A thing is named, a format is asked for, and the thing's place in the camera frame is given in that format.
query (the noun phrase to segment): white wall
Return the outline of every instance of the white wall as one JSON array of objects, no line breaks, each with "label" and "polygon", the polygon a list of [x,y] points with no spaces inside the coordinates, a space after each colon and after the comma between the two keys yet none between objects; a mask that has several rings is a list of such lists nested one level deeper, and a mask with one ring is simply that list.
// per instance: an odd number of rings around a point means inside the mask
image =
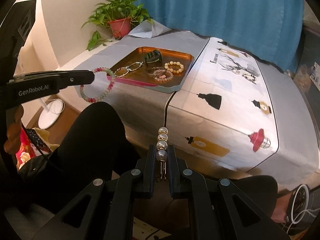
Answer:
[{"label": "white wall", "polygon": [[[20,50],[15,74],[54,70],[59,67],[44,24],[41,0],[36,1],[36,21]],[[25,112],[22,122],[27,125],[41,105],[38,100],[34,100],[24,103],[23,107]]]},{"label": "white wall", "polygon": [[42,0],[45,25],[60,66],[86,50],[97,27],[87,24],[82,30],[80,28],[92,14],[94,5],[103,1]]}]

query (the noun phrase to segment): person's hand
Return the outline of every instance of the person's hand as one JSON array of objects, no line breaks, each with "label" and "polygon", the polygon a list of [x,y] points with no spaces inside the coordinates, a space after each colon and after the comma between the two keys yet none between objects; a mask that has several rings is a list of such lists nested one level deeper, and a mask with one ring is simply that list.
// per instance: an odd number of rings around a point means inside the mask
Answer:
[{"label": "person's hand", "polygon": [[19,105],[17,110],[14,114],[14,123],[12,123],[7,128],[7,140],[4,143],[4,150],[9,153],[10,155],[15,155],[20,149],[20,133],[22,122],[21,118],[23,116],[24,110],[23,106]]}]

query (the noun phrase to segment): metal tray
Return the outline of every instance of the metal tray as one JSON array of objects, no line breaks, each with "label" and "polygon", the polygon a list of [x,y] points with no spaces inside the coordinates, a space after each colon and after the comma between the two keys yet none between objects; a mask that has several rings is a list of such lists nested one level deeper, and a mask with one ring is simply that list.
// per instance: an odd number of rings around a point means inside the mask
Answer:
[{"label": "metal tray", "polygon": [[[140,47],[135,49],[129,55],[121,59],[118,63],[116,63],[111,70],[114,72],[118,68],[128,66],[137,61],[144,61],[144,57],[147,53],[153,50],[159,50],[162,55],[162,62],[151,63],[144,65],[134,71],[128,73],[123,78],[116,78],[116,82],[129,84],[138,87],[145,87],[152,90],[157,90],[165,93],[171,93],[174,91],[180,90],[194,60],[194,57],[187,53],[182,53],[178,51],[168,50],[168,49],[158,49],[153,47]],[[173,79],[167,83],[160,83],[155,81],[152,77],[149,77],[147,74],[147,69],[150,67],[164,67],[166,62],[170,61],[179,61],[184,65],[184,71],[179,74],[174,74]]]}]

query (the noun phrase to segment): pink and green beaded bracelet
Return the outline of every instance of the pink and green beaded bracelet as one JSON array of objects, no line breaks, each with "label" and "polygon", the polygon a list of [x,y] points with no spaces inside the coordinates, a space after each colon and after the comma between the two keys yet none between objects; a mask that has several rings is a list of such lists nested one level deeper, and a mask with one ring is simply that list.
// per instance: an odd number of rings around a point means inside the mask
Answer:
[{"label": "pink and green beaded bracelet", "polygon": [[84,85],[81,85],[80,86],[80,94],[82,96],[82,98],[89,102],[89,103],[96,103],[98,101],[101,101],[103,98],[105,98],[105,96],[109,93],[109,91],[113,88],[113,85],[116,81],[116,76],[115,74],[108,68],[105,68],[105,67],[98,67],[98,68],[95,68],[94,70],[92,70],[93,73],[97,73],[97,72],[105,72],[107,74],[109,74],[111,76],[111,81],[110,81],[110,84],[108,85],[106,91],[99,97],[97,98],[89,98],[85,95],[84,93]]}]

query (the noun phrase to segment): red flower pot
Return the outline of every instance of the red flower pot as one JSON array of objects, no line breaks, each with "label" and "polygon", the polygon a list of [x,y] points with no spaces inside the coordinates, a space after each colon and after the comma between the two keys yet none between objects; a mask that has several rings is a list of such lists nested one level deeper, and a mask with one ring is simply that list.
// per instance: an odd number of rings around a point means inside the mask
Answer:
[{"label": "red flower pot", "polygon": [[124,18],[120,20],[110,21],[110,24],[113,36],[117,38],[122,38],[131,31],[130,18]]}]

